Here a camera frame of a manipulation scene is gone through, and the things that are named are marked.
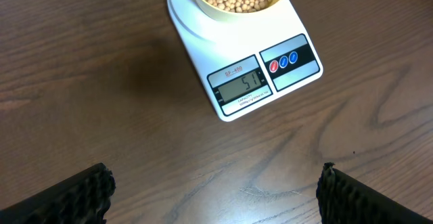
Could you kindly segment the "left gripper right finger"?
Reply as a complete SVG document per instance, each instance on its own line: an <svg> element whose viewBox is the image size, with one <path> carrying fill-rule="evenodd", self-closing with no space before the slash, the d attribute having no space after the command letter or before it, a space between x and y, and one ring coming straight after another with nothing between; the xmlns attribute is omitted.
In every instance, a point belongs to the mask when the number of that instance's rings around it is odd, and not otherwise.
<svg viewBox="0 0 433 224"><path fill-rule="evenodd" d="M356 179L323 165L316 198L323 224L432 224L403 205Z"/></svg>

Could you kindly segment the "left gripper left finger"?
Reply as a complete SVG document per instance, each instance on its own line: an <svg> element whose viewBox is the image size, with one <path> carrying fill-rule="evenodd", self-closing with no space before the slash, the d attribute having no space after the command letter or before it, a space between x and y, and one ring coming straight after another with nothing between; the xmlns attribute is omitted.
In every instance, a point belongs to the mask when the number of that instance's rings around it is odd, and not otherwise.
<svg viewBox="0 0 433 224"><path fill-rule="evenodd" d="M98 163L1 210L1 222L105 224L115 189L112 171Z"/></svg>

